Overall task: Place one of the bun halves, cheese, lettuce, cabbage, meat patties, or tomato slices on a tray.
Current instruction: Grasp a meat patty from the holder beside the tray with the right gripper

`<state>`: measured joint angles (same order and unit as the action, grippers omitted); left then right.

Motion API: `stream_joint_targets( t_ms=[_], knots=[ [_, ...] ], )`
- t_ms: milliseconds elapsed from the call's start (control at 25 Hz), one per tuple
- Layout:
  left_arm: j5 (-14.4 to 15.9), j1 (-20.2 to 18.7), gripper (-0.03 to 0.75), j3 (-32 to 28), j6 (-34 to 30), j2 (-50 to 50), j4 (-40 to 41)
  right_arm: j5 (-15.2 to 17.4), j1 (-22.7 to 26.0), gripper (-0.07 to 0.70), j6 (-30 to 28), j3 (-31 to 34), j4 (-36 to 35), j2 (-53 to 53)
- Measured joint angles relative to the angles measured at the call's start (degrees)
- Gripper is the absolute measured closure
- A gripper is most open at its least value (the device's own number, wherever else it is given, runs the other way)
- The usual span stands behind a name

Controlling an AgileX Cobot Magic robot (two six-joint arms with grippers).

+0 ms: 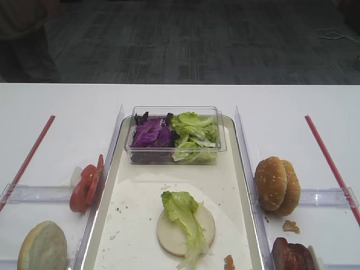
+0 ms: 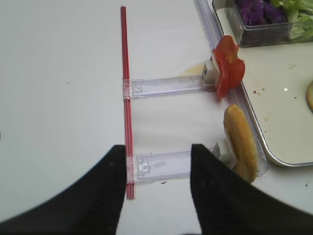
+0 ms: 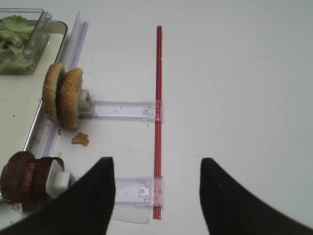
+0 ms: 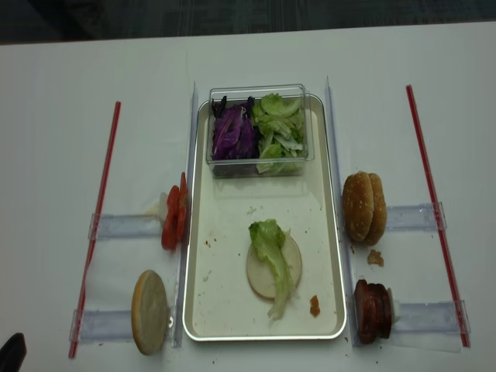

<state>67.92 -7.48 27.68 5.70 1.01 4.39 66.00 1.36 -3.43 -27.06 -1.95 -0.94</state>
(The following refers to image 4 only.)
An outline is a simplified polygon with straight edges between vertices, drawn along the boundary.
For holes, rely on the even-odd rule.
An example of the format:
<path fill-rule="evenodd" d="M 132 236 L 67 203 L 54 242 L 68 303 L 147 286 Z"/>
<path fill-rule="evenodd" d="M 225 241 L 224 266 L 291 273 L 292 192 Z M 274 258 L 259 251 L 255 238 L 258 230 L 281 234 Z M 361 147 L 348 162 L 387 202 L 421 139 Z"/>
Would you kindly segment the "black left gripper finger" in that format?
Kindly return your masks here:
<path fill-rule="evenodd" d="M 15 333 L 1 348 L 0 372 L 18 372 L 26 357 L 26 342 L 23 333 Z"/>

